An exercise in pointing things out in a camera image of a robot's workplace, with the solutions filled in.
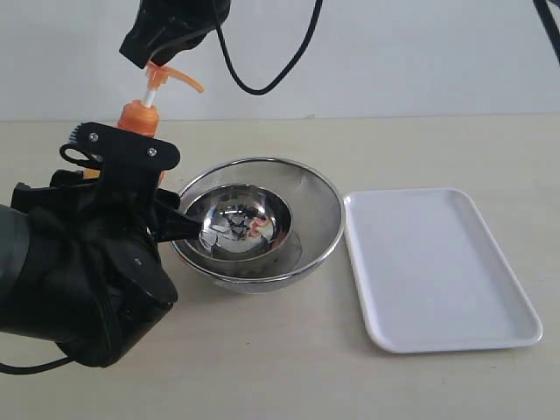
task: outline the white wall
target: white wall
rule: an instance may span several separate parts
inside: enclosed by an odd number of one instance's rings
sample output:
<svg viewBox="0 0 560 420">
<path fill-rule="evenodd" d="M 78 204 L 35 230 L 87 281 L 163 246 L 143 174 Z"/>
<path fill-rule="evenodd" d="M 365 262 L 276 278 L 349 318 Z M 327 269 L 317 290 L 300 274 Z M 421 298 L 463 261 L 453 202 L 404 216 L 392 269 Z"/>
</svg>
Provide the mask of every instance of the white wall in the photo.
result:
<svg viewBox="0 0 560 420">
<path fill-rule="evenodd" d="M 293 54 L 313 0 L 233 0 L 224 31 L 260 87 Z M 2 1 L 0 119 L 115 119 L 144 91 L 118 53 L 137 0 Z M 230 79 L 215 34 L 172 64 L 163 118 L 304 118 L 560 111 L 560 68 L 530 0 L 325 0 L 310 51 L 263 98 Z"/>
</svg>

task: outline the power cord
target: power cord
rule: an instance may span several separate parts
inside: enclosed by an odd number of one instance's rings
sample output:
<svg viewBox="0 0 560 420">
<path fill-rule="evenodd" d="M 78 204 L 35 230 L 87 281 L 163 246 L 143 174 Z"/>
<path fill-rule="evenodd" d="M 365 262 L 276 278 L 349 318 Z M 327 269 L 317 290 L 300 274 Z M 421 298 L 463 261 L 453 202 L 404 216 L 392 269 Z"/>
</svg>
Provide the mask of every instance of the power cord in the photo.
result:
<svg viewBox="0 0 560 420">
<path fill-rule="evenodd" d="M 316 0 L 315 6 L 313 7 L 313 14 L 311 15 L 311 22 L 309 23 L 309 27 L 307 28 L 307 33 L 305 34 L 304 41 L 299 46 L 296 51 L 296 54 L 290 60 L 290 62 L 286 65 L 286 67 L 280 72 L 280 74 L 266 87 L 262 89 L 253 89 L 252 87 L 247 86 L 237 72 L 234 69 L 234 65 L 231 62 L 231 58 L 229 57 L 228 46 L 226 45 L 226 40 L 224 38 L 224 33 L 221 30 L 220 20 L 218 19 L 218 10 L 216 8 L 216 1 L 212 0 L 212 8 L 213 8 L 213 21 L 214 25 L 216 26 L 216 32 L 218 33 L 218 40 L 220 41 L 221 51 L 224 56 L 224 60 L 226 61 L 227 70 L 234 78 L 235 83 L 245 92 L 255 96 L 262 96 L 266 95 L 272 89 L 274 89 L 278 84 L 288 75 L 288 73 L 294 68 L 294 66 L 298 63 L 299 59 L 305 53 L 305 50 L 309 46 L 312 41 L 313 33 L 315 32 L 315 28 L 317 27 L 317 22 L 319 21 L 319 15 L 321 13 L 321 7 L 323 6 L 323 0 Z"/>
<path fill-rule="evenodd" d="M 556 20 L 554 20 L 552 16 L 547 0 L 533 0 L 533 3 L 535 4 L 536 11 L 541 18 L 544 30 L 549 36 L 550 43 L 552 44 L 552 48 L 554 48 L 556 58 L 560 64 L 560 31 L 558 30 Z M 552 0 L 552 3 L 560 7 L 560 1 Z"/>
</svg>

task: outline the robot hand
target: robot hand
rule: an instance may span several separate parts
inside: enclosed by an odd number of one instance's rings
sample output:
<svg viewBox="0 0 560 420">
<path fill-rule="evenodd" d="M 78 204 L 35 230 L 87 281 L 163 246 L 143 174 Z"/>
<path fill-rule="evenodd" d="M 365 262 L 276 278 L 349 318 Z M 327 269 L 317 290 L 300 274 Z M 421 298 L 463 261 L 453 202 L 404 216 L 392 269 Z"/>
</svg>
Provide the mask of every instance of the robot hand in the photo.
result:
<svg viewBox="0 0 560 420">
<path fill-rule="evenodd" d="M 216 28 L 214 4 L 222 24 L 230 0 L 142 0 L 121 54 L 140 68 L 150 60 L 163 66 L 177 53 L 200 44 Z"/>
</svg>

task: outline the black cable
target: black cable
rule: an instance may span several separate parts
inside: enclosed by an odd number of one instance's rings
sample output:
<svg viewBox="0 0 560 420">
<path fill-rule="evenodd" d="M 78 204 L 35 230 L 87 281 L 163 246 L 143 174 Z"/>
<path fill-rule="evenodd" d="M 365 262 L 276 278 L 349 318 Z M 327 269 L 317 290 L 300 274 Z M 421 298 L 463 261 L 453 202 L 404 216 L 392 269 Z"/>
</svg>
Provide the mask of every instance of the black cable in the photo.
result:
<svg viewBox="0 0 560 420">
<path fill-rule="evenodd" d="M 253 89 L 252 87 L 247 86 L 237 72 L 234 69 L 234 65 L 231 62 L 231 58 L 229 57 L 228 46 L 226 45 L 226 40 L 224 39 L 224 34 L 221 30 L 220 20 L 218 18 L 218 10 L 216 8 L 215 0 L 212 0 L 212 8 L 213 8 L 213 20 L 214 25 L 216 26 L 216 32 L 218 33 L 218 40 L 220 41 L 221 51 L 224 56 L 224 60 L 226 61 L 227 70 L 229 70 L 231 76 L 234 78 L 235 83 L 245 92 L 251 95 L 261 96 L 266 95 L 280 83 L 284 77 L 288 75 L 292 68 L 298 63 L 299 59 L 304 55 L 305 50 L 309 46 L 312 38 L 313 33 L 315 32 L 315 28 L 317 27 L 317 22 L 319 21 L 319 14 L 321 13 L 321 6 L 323 5 L 323 0 L 315 0 L 315 6 L 313 8 L 313 14 L 311 15 L 311 22 L 309 23 L 309 28 L 307 29 L 307 33 L 305 34 L 304 41 L 302 42 L 301 46 L 297 49 L 296 54 L 290 60 L 290 62 L 286 65 L 286 67 L 280 72 L 280 74 L 266 87 L 262 89 Z"/>
<path fill-rule="evenodd" d="M 44 365 L 38 366 L 31 366 L 31 367 L 17 367 L 17 366 L 8 366 L 0 363 L 0 374 L 7 374 L 7 375 L 35 375 L 40 374 L 42 372 L 46 372 L 47 370 L 52 370 L 56 368 L 60 368 L 61 366 L 67 365 L 73 361 L 69 357 L 62 358 L 60 360 L 50 361 L 45 363 Z"/>
<path fill-rule="evenodd" d="M 556 20 L 554 20 L 554 17 L 550 12 L 550 7 L 547 3 L 547 0 L 533 0 L 533 3 L 535 4 L 536 11 L 541 18 L 544 30 L 549 36 L 552 48 L 554 48 L 556 58 L 558 59 L 558 64 L 560 64 L 560 31 L 558 30 Z"/>
</svg>

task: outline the orange pump bottle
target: orange pump bottle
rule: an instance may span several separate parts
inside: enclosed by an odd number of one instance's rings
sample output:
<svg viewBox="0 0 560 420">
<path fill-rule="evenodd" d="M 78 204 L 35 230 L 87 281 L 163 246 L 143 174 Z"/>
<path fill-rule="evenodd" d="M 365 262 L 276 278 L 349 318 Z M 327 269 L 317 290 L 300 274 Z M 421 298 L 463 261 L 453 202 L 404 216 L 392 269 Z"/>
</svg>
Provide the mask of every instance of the orange pump bottle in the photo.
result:
<svg viewBox="0 0 560 420">
<path fill-rule="evenodd" d="M 116 127 L 121 130 L 141 134 L 142 136 L 154 137 L 158 130 L 159 113 L 152 103 L 161 85 L 165 84 L 172 77 L 188 84 L 200 94 L 204 92 L 204 88 L 195 79 L 174 68 L 168 66 L 159 67 L 151 62 L 148 63 L 146 75 L 148 76 L 148 89 L 144 98 L 142 100 L 135 99 L 124 106 Z M 84 171 L 85 179 L 97 178 L 98 176 L 99 171 L 93 169 L 86 169 Z"/>
</svg>

